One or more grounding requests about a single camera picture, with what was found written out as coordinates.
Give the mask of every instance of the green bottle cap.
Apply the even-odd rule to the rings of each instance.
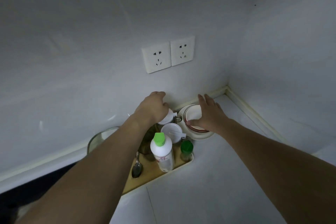
[[[194,146],[190,141],[184,141],[181,144],[181,152],[183,154],[190,154],[193,152]]]
[[[154,143],[156,144],[156,146],[159,146],[159,147],[164,145],[165,142],[166,142],[166,138],[165,138],[164,133],[155,133],[153,139],[154,139]]]

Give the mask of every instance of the person's right arm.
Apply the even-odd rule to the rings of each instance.
[[[202,118],[188,124],[222,136],[287,223],[336,223],[335,166],[243,127],[208,95],[198,97]]]

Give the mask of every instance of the white wall socket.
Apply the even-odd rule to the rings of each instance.
[[[176,66],[193,60],[195,36],[170,42],[171,65]]]
[[[171,67],[169,42],[142,48],[142,54],[149,74]]]

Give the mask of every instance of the hand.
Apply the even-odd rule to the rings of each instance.
[[[154,91],[148,97],[146,97],[135,110],[134,114],[139,119],[148,122],[148,126],[151,127],[155,123],[163,120],[168,114],[168,104],[163,103],[163,97],[165,92]]]
[[[205,100],[202,95],[198,94],[202,117],[199,120],[188,120],[187,124],[219,133],[221,126],[225,121],[229,121],[229,118],[225,115],[219,103],[216,103],[207,94],[204,97]]]

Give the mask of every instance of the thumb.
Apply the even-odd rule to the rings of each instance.
[[[200,120],[188,120],[187,125],[189,126],[198,126],[199,127]]]

